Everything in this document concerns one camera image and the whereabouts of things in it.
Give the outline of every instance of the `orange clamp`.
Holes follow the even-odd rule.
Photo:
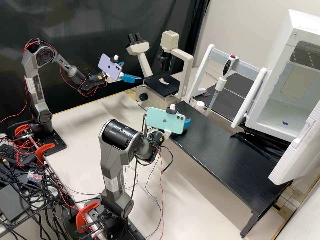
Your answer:
[[[23,134],[23,131],[24,131],[24,130],[27,130],[27,129],[29,129],[29,124],[20,125],[19,127],[17,127],[17,128],[14,130],[14,135],[15,135],[15,136],[22,135],[22,134]],[[22,140],[18,140],[16,143],[17,143],[18,146],[22,146],[23,141],[22,141]],[[33,146],[32,143],[28,143],[28,144],[25,145],[25,147],[32,147],[32,146]]]
[[[36,150],[35,154],[36,154],[36,156],[37,156],[37,158],[38,158],[38,160],[37,160],[37,165],[42,165],[42,164],[44,163],[43,152],[45,152],[45,151],[47,151],[48,149],[53,148],[53,147],[55,147],[55,146],[56,146],[56,145],[55,145],[54,143],[48,143],[48,144],[45,144],[45,145],[39,147],[39,148]]]
[[[29,129],[29,124],[23,124],[14,130],[14,135],[21,135],[22,131]]]
[[[77,229],[84,226],[86,224],[86,219],[84,218],[84,215],[86,213],[88,213],[89,211],[91,211],[92,209],[96,208],[99,206],[99,203],[98,201],[94,201],[92,203],[89,203],[88,205],[86,205],[84,208],[82,208],[81,210],[79,210],[77,216],[76,216],[76,226],[77,226]],[[88,229],[85,228],[85,229],[82,229],[79,231],[79,233],[83,233],[85,232],[86,230]]]

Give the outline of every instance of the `label sticker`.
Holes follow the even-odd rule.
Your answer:
[[[36,89],[35,89],[34,84],[33,84],[33,79],[32,78],[26,78],[26,83],[27,83],[28,91],[31,94],[35,94],[36,93]]]
[[[108,189],[111,192],[116,192],[119,190],[117,177],[115,177],[114,179],[109,179],[109,178],[103,176],[103,178],[104,178],[104,183],[105,183],[106,189]]]

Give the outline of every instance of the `microscope stage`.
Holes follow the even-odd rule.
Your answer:
[[[161,73],[146,77],[144,84],[162,97],[167,97],[179,91],[180,82],[166,73]]]

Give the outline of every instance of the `black curtain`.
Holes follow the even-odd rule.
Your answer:
[[[179,33],[179,47],[193,53],[208,0],[3,0],[0,1],[2,39],[0,41],[0,121],[18,113],[25,103],[24,70],[21,65],[25,43],[39,37],[50,42],[70,63],[99,72],[102,53],[119,55],[124,73],[143,76],[137,57],[126,51],[127,34],[139,32],[149,41],[146,52],[153,71],[160,69],[161,34]],[[173,62],[173,72],[181,70]],[[47,64],[39,69],[46,102],[52,113],[99,99],[136,84],[122,81],[97,90],[85,98],[66,85],[59,66]],[[0,132],[12,123],[31,118],[27,109],[17,117],[0,123]]]

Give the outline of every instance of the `table surface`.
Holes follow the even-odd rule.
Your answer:
[[[191,118],[191,124],[183,134],[173,134],[170,138],[246,203],[256,216],[263,213],[287,186],[287,183],[277,186],[268,179],[275,164],[245,143],[230,138],[229,132],[187,103],[180,102],[176,108]]]
[[[144,113],[135,100],[125,93],[119,93],[53,116],[53,126],[66,142],[67,148],[46,157],[46,161],[64,185],[77,192],[92,194],[84,195],[68,190],[75,201],[92,198],[104,189],[98,141],[103,124],[115,118],[140,130]],[[163,166],[170,160],[162,158]],[[144,236],[153,232],[160,220],[159,208],[145,190],[153,166],[154,164],[147,167],[138,166],[139,181],[133,195],[135,205],[129,215],[130,220]],[[150,177],[148,190],[161,204],[160,169],[159,161]],[[133,184],[133,170],[127,169],[127,174],[126,187],[129,187]],[[226,233],[230,239],[240,239],[239,230],[175,168],[168,168],[162,176],[161,183],[164,188],[162,239],[211,239],[212,236],[225,236]],[[83,203],[77,203],[77,207],[82,208]],[[148,239],[159,239],[160,235],[161,225]]]

